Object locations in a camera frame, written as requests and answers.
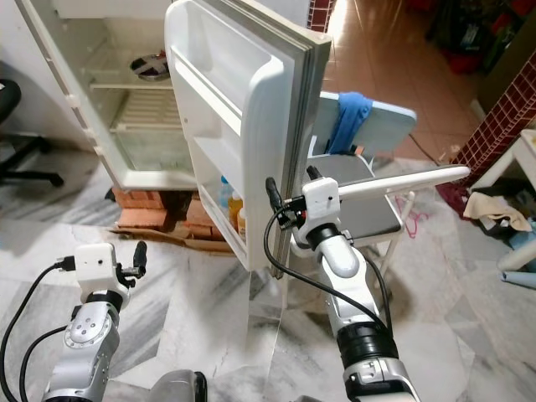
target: orange bottle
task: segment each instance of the orange bottle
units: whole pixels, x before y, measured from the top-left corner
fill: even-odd
[[[240,235],[240,238],[245,243],[245,209],[240,208],[240,211],[238,212],[238,234]]]
[[[229,198],[227,204],[229,206],[229,222],[233,225],[234,230],[238,232],[238,212],[244,206],[244,202],[239,194],[233,191],[233,195]]]

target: refrigerator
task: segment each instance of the refrigerator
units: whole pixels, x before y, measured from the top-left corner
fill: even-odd
[[[298,195],[331,38],[251,0],[16,0],[116,186],[198,189],[242,265],[269,266],[265,179]],[[129,69],[165,46],[170,80]],[[244,202],[240,238],[218,200]],[[288,239],[271,238],[284,260]]]

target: black cable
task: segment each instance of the black cable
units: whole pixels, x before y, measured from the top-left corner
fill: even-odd
[[[47,268],[46,270],[44,270],[43,272],[41,272],[41,275],[39,275],[38,278],[31,285],[28,293],[26,294],[26,297],[24,298],[23,302],[21,303],[20,307],[15,313],[15,317],[13,317],[13,319],[8,325],[8,328],[6,329],[6,332],[3,334],[2,346],[0,347],[0,385],[2,385],[2,391],[4,395],[6,395],[8,402],[18,402],[15,396],[11,393],[11,390],[9,389],[8,381],[6,380],[5,360],[6,360],[6,347],[8,345],[9,334],[13,330],[13,327],[15,326],[15,323],[17,322],[18,318],[23,313],[23,310],[28,304],[28,300],[34,293],[37,285],[41,282],[41,280],[44,278],[45,275],[47,275],[49,272],[53,270],[59,269],[60,267],[61,267],[61,264],[56,263],[50,266],[49,268]]]
[[[335,289],[333,289],[333,288],[331,288],[329,286],[326,286],[323,283],[320,283],[318,281],[315,281],[314,279],[311,279],[309,276],[305,276],[305,275],[301,274],[300,272],[294,271],[291,268],[288,268],[288,267],[284,266],[282,263],[280,263],[278,260],[276,260],[276,258],[270,252],[270,246],[268,244],[269,243],[268,240],[269,240],[269,237],[270,237],[271,227],[274,224],[274,222],[276,221],[277,215],[281,214],[285,209],[286,209],[285,206],[279,208],[271,216],[270,220],[268,221],[268,225],[266,226],[265,237],[264,237],[264,247],[265,247],[265,254],[266,254],[266,257],[268,257],[268,260],[273,265],[275,265],[278,269],[280,269],[281,271],[285,272],[287,275],[294,276],[295,278],[299,279],[300,281],[304,281],[304,282],[308,283],[309,285],[314,286],[317,289],[320,289],[321,291],[325,291],[325,292],[327,292],[327,293],[329,293],[329,294],[331,294],[331,295],[333,295],[335,297],[338,297],[341,300],[344,300],[349,305],[354,306],[355,308],[359,309],[360,311],[365,313],[367,316],[369,316],[376,324],[378,324],[380,327],[382,327],[382,329],[392,333],[392,331],[389,330],[385,326],[385,324],[382,322],[382,320],[378,316],[376,316],[376,314],[371,312],[367,307],[365,307],[361,303],[358,303],[357,301],[351,299],[350,297],[346,296],[345,294],[341,293],[340,291],[336,291]]]
[[[391,337],[393,337],[393,321],[391,320],[391,309],[389,307],[389,294],[387,293],[387,286],[385,285],[382,273],[379,271],[379,268],[376,263],[370,260],[365,255],[363,257],[365,261],[367,261],[367,263],[372,267],[374,274],[376,274],[376,277],[378,278],[379,289],[382,291],[382,299],[384,299],[385,321],[387,323],[387,328],[391,332]]]
[[[425,156],[430,159],[436,166],[439,166],[439,163],[419,144],[419,142],[413,137],[413,134],[410,133],[411,140],[415,143],[415,145],[420,149],[422,153],[425,154]]]
[[[30,355],[32,354],[32,351],[35,349],[37,345],[43,340],[45,340],[48,337],[51,337],[55,333],[63,332],[67,326],[59,327],[56,329],[53,329],[52,331],[48,331],[47,333],[44,333],[39,338],[37,338],[33,343],[30,345],[26,353],[24,354],[23,358],[23,364],[20,366],[20,376],[18,377],[18,391],[20,392],[20,399],[23,400],[23,402],[28,402],[28,396],[26,395],[26,368],[28,367],[28,361],[30,360]]]

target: bottle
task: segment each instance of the bottle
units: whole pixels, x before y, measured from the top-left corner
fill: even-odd
[[[240,238],[245,243],[245,209],[244,208],[240,208],[240,211],[238,212],[237,223],[238,223],[238,234],[240,235]]]
[[[227,181],[227,179],[222,176],[221,177],[221,187],[219,188],[218,193],[218,203],[219,207],[224,211],[226,215],[229,214],[229,198],[233,195],[233,188]]]
[[[242,198],[237,192],[233,192],[231,198],[229,198],[229,222],[233,225],[234,230],[238,231],[238,212],[244,206]]]

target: round container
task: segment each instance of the round container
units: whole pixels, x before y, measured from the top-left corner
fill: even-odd
[[[135,59],[131,63],[131,70],[141,80],[161,81],[169,78],[169,67],[165,52],[148,54]]]

